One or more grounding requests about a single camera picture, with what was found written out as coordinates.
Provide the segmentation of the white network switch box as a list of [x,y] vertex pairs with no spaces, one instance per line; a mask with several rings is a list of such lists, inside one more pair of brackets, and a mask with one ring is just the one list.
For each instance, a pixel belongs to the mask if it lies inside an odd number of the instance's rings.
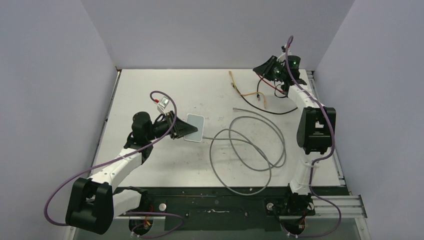
[[190,125],[189,133],[183,137],[185,141],[200,143],[203,140],[205,117],[198,114],[187,114],[186,123]]

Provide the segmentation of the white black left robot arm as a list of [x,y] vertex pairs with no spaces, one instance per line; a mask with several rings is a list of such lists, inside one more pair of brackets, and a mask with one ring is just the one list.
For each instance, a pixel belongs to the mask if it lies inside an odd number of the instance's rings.
[[144,215],[149,210],[149,201],[142,197],[142,190],[132,186],[117,190],[117,187],[147,160],[154,140],[164,136],[179,139],[198,130],[198,127],[176,117],[173,111],[160,114],[154,122],[147,112],[136,113],[118,161],[73,183],[65,215],[66,224],[102,235],[114,218],[129,210],[138,216]]

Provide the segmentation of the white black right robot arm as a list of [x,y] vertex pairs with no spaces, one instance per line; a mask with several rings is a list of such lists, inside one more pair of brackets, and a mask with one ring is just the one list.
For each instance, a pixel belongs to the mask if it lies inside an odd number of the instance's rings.
[[293,194],[306,196],[311,193],[314,170],[319,167],[319,161],[334,152],[336,110],[320,103],[310,85],[301,79],[300,61],[295,55],[288,55],[284,60],[273,55],[253,71],[263,80],[280,82],[280,91],[301,110],[296,132],[300,160],[289,187]]

